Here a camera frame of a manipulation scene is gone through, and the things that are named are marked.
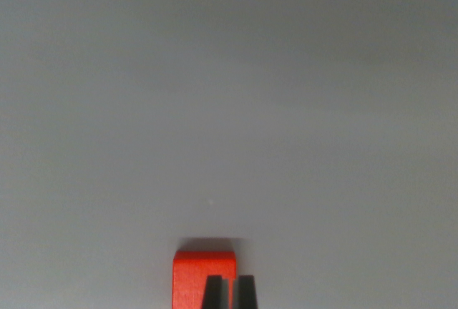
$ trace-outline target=table surface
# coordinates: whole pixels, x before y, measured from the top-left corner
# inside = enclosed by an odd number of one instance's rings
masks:
[[[457,2],[0,0],[0,308],[456,309]]]

